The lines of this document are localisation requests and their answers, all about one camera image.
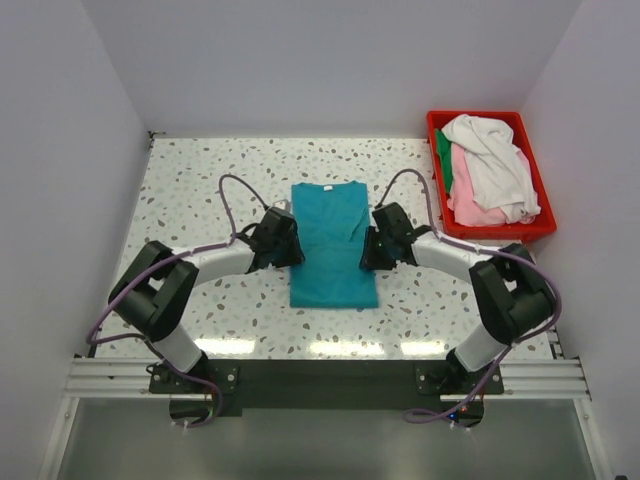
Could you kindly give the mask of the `teal t shirt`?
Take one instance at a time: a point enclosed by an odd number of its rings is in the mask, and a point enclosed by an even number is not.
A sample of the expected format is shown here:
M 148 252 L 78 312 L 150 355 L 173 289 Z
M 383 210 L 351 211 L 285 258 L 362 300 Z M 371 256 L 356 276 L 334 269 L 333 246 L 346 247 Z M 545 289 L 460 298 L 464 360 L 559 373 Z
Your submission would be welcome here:
M 372 309 L 379 306 L 375 274 L 360 267 L 370 226 L 367 186 L 299 183 L 293 215 L 305 260 L 290 269 L 294 308 Z

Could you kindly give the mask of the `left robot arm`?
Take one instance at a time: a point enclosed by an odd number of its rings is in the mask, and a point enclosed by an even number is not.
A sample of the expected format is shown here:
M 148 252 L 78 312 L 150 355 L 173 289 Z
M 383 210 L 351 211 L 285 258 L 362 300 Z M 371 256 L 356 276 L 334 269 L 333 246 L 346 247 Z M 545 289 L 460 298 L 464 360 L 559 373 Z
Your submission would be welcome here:
M 213 280 L 268 267 L 304 262 L 293 215 L 269 207 L 262 220 L 233 243 L 172 250 L 152 241 L 135 257 L 108 297 L 109 309 L 133 327 L 162 359 L 148 367 L 153 394 L 224 393 L 235 390 L 237 373 L 218 370 L 181 325 L 192 291 Z

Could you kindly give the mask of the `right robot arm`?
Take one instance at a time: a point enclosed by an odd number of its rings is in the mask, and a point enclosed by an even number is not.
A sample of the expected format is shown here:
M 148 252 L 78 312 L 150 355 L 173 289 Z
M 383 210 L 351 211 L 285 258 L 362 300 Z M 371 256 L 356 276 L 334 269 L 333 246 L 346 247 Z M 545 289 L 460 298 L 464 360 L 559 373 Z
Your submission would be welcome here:
M 445 361 L 423 374 L 435 391 L 469 392 L 499 355 L 557 313 L 557 295 L 523 245 L 474 247 L 430 226 L 414 227 L 397 203 L 377 207 L 373 219 L 365 234 L 362 269 L 387 271 L 404 263 L 446 273 L 472 287 L 480 324 Z

